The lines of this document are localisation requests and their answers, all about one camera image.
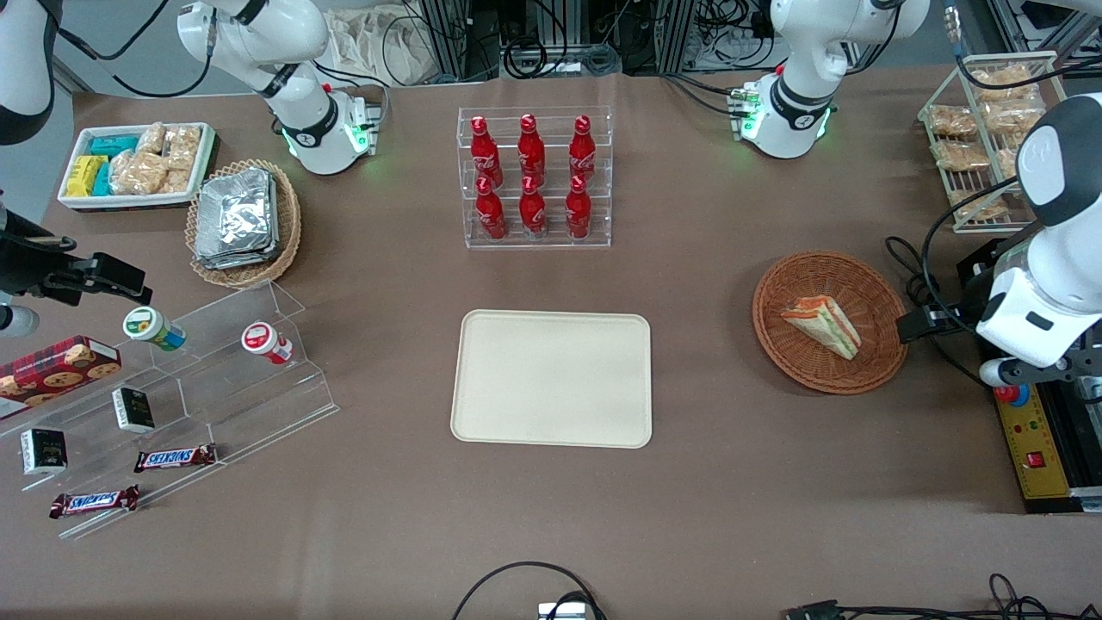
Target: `snickers bar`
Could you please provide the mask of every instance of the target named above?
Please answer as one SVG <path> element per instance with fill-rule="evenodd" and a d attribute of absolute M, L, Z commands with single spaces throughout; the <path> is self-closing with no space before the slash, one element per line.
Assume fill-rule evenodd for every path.
<path fill-rule="evenodd" d="M 93 493 L 90 496 L 66 496 L 62 493 L 54 500 L 50 508 L 50 519 L 62 516 L 73 516 L 85 512 L 96 512 L 99 510 L 138 508 L 138 486 L 134 485 L 121 491 L 109 493 Z"/>
<path fill-rule="evenodd" d="M 160 453 L 138 453 L 138 464 L 134 474 L 147 469 L 169 469 L 173 467 L 210 465 L 218 459 L 214 444 L 180 450 L 162 450 Z"/>

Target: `wicker basket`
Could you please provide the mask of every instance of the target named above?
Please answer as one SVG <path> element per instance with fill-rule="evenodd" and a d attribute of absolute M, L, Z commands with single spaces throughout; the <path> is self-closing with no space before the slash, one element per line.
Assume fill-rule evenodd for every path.
<path fill-rule="evenodd" d="M 845 360 L 780 318 L 796 298 L 829 294 L 861 336 L 861 349 Z M 769 358 L 803 385 L 830 394 L 861 394 L 879 388 L 903 367 L 895 322 L 899 296 L 864 262 L 835 251 L 802 251 L 766 271 L 754 291 L 754 330 Z"/>
<path fill-rule="evenodd" d="M 263 167 L 276 177 L 276 206 L 279 209 L 279 238 L 283 249 L 276 260 L 257 264 L 245 264 L 230 269 L 207 269 L 192 260 L 192 270 L 204 280 L 229 287 L 248 287 L 261 280 L 276 280 L 287 271 L 294 260 L 294 254 L 299 251 L 299 241 L 302 238 L 302 213 L 299 209 L 299 196 L 291 186 L 291 181 L 278 165 L 268 161 L 248 159 L 236 161 L 219 167 L 210 177 L 236 174 L 250 166 Z M 198 209 L 198 195 L 192 197 L 192 204 L 187 207 L 187 227 L 184 229 L 184 241 L 187 248 L 195 253 L 195 214 Z"/>

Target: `brown table surface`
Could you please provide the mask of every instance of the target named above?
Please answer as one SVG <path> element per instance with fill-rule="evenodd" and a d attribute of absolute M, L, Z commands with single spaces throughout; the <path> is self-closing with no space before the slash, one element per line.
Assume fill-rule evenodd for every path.
<path fill-rule="evenodd" d="M 611 618 L 775 618 L 824 598 L 975 608 L 991 572 L 1054 609 L 1102 591 L 1102 520 L 1022 514 L 983 391 L 912 347 L 871 394 L 784 377 L 750 326 L 754 285 L 799 250 L 851 252 L 900 284 L 882 247 L 946 206 L 916 111 L 949 67 L 847 78 L 807 156 L 768 159 L 656 78 L 400 89 L 377 156 L 312 176 L 255 96 L 76 98 L 76 126 L 204 120 L 219 163 L 266 157 L 298 188 L 304 232 L 280 280 L 342 411 L 77 542 L 2 468 L 0 610 L 43 618 L 447 618 L 489 569 L 564 564 Z M 722 76 L 716 83 L 738 84 Z M 463 243 L 461 105 L 615 107 L 611 249 L 476 252 Z M 183 210 L 46 225 L 141 265 L 168 315 L 228 291 L 188 268 Z M 979 237 L 943 233 L 937 265 Z M 129 304 L 31 300 L 36 337 L 120 340 Z M 639 450 L 464 444 L 449 415 L 460 322 L 475 307 L 636 313 L 652 329 L 653 437 Z M 570 588 L 525 569 L 471 618 L 531 618 Z"/>

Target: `red bottle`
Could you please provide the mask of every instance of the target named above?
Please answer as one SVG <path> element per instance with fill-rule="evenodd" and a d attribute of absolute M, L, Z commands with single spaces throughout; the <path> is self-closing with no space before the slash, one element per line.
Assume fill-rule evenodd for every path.
<path fill-rule="evenodd" d="M 478 191 L 478 198 L 475 199 L 475 208 L 478 209 L 478 220 L 491 239 L 503 239 L 509 233 L 509 224 L 505 220 L 505 210 L 501 208 L 501 198 L 494 193 L 494 186 L 489 178 L 479 176 L 475 181 L 475 188 Z"/>
<path fill-rule="evenodd" d="M 536 178 L 525 176 L 520 180 L 520 219 L 525 222 L 525 236 L 529 239 L 542 239 L 548 235 L 547 215 L 543 210 L 543 196 L 540 195 Z"/>
<path fill-rule="evenodd" d="M 520 117 L 520 140 L 517 141 L 517 151 L 520 154 L 520 174 L 531 176 L 536 181 L 536 186 L 542 187 L 547 157 L 543 155 L 543 139 L 536 131 L 536 117 L 530 113 Z"/>
<path fill-rule="evenodd" d="M 566 227 L 570 238 L 584 239 L 590 235 L 590 214 L 593 205 L 590 194 L 585 191 L 585 177 L 576 174 L 570 180 L 570 193 L 566 194 Z"/>
<path fill-rule="evenodd" d="M 592 178 L 596 154 L 597 145 L 590 135 L 590 117 L 580 116 L 574 119 L 574 139 L 570 141 L 570 175 Z"/>
<path fill-rule="evenodd" d="M 486 176 L 494 182 L 494 188 L 500 187 L 505 180 L 501 174 L 501 157 L 497 153 L 497 142 L 486 128 L 486 119 L 476 116 L 471 119 L 471 156 L 475 160 L 475 170 L 479 176 Z"/>

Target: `aluminum foil package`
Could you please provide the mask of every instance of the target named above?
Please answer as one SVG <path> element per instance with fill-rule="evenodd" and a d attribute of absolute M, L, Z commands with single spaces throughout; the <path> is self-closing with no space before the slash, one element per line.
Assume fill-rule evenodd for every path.
<path fill-rule="evenodd" d="M 196 209 L 195 259 L 207 269 L 228 269 L 276 258 L 276 178 L 255 166 L 205 182 Z"/>

